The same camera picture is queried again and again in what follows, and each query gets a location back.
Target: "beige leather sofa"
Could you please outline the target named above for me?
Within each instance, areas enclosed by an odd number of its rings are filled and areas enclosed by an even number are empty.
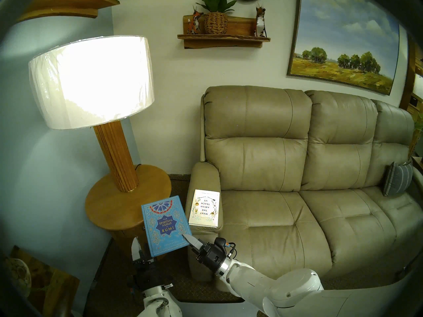
[[[408,112],[360,96],[211,87],[201,100],[201,162],[186,214],[195,189],[219,191],[219,226],[192,233],[235,242],[238,260],[274,279],[304,267],[340,276],[408,242],[417,253],[421,207],[379,187],[386,166],[407,160],[413,128]],[[212,279],[188,257],[194,279]]]

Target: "book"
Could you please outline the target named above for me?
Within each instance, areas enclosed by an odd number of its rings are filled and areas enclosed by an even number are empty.
[[[179,196],[141,206],[152,257],[189,245],[182,234],[191,230]]]
[[[189,224],[217,228],[219,221],[219,198],[219,192],[195,190]]]

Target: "wall shelf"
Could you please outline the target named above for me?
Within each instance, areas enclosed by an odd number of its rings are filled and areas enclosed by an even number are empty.
[[[98,9],[118,4],[118,0],[34,0],[18,22],[48,16],[96,18]]]
[[[254,36],[255,18],[228,16],[228,30],[224,35],[188,34],[188,18],[184,16],[182,24],[184,33],[178,35],[184,40],[186,49],[203,49],[206,47],[262,47],[270,42],[268,37]],[[204,29],[204,16],[199,19],[200,29]]]
[[[268,37],[250,35],[178,35],[184,40],[186,49],[203,49],[206,47],[262,47],[264,42],[270,42]]]

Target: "fox figurine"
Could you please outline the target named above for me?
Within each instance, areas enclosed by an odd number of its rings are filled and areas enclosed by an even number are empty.
[[[199,19],[203,15],[203,12],[198,12],[194,9],[194,14],[192,15],[192,20],[188,18],[188,34],[199,34],[200,32],[200,23]]]
[[[267,37],[266,26],[264,25],[264,12],[265,8],[258,6],[255,8],[257,16],[255,18],[255,32],[254,36]]]

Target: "potted plant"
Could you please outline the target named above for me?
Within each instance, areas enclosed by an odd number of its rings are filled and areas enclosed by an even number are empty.
[[[228,18],[225,13],[234,11],[230,9],[236,3],[235,1],[228,2],[227,0],[202,0],[204,4],[201,5],[210,13],[204,16],[204,30],[206,34],[226,34],[228,30]]]

